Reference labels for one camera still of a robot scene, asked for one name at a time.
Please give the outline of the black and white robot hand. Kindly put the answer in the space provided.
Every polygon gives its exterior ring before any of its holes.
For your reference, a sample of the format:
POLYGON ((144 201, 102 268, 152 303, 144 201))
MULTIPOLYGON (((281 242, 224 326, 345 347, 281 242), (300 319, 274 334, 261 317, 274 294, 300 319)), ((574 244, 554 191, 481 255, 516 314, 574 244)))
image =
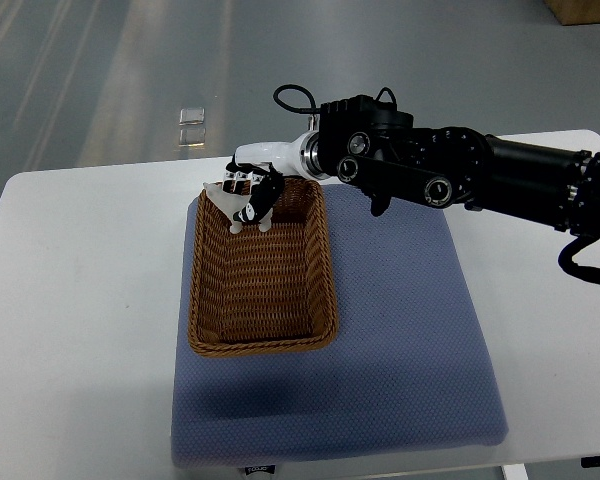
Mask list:
POLYGON ((225 167, 222 191, 245 200, 232 207, 228 218, 238 226, 262 221, 285 187, 285 177, 302 176, 301 149, 298 143, 261 142, 239 147, 225 167))

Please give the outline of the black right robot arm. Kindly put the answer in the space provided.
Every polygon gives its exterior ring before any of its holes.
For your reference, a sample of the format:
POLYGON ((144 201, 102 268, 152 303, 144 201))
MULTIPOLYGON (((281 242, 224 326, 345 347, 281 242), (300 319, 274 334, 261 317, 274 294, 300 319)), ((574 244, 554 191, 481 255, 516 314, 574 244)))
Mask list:
POLYGON ((416 128, 367 95, 317 109, 316 168, 354 186, 382 215, 401 199, 462 204, 600 238, 600 153, 503 140, 467 127, 416 128))

